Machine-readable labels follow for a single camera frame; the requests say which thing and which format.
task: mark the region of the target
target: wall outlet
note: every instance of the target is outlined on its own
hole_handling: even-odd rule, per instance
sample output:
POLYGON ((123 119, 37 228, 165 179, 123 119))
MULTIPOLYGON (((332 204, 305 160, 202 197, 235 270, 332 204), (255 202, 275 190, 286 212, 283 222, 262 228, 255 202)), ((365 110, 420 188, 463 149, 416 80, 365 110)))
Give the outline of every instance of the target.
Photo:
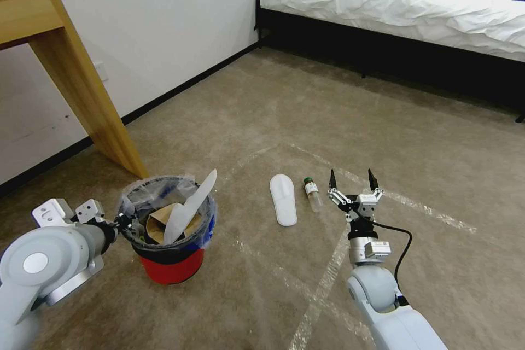
POLYGON ((95 66, 95 70, 98 73, 98 76, 100 77, 100 80, 102 82, 107 81, 109 79, 108 73, 106 72, 106 68, 104 67, 104 63, 98 61, 93 62, 93 65, 95 66))

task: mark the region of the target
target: brown paper bag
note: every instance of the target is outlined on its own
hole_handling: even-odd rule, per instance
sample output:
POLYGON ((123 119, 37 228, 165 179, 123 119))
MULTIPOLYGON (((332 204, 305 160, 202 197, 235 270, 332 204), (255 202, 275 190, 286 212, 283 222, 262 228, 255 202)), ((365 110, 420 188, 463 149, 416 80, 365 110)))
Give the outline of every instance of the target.
MULTIPOLYGON (((146 221, 147 235, 158 244, 162 244, 164 242, 164 230, 166 229, 166 224, 168 224, 168 220, 170 219, 170 214, 174 205, 174 203, 167 205, 164 208, 151 213, 148 217, 148 220, 146 221)), ((184 230, 184 237, 188 237, 197 231, 200 224, 201 216, 196 213, 195 216, 193 216, 190 224, 188 224, 188 227, 186 227, 184 230)))

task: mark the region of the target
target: bottle label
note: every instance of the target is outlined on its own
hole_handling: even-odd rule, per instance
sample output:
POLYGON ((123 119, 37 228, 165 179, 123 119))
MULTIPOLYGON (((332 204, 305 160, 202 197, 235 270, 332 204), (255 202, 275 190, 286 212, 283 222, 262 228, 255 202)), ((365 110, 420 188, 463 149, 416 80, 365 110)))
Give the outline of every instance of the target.
POLYGON ((310 194, 313 191, 319 192, 319 190, 317 189, 317 186, 316 186, 316 184, 314 182, 309 182, 309 183, 305 184, 305 190, 306 190, 306 194, 310 194))

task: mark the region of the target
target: wooden table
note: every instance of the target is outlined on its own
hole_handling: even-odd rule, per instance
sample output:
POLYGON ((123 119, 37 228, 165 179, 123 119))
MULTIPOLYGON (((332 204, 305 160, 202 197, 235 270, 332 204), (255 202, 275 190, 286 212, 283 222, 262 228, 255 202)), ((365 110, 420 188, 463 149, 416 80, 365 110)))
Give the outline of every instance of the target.
POLYGON ((148 176, 61 0, 0 0, 0 50, 28 43, 104 155, 148 176))

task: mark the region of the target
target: white bedsheet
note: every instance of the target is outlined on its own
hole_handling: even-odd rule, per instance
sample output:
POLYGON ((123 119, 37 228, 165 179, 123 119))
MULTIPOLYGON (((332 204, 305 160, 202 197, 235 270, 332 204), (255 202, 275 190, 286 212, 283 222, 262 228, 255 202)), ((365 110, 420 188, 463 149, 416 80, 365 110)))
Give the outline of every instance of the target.
POLYGON ((525 62, 525 2, 261 0, 266 9, 525 62))

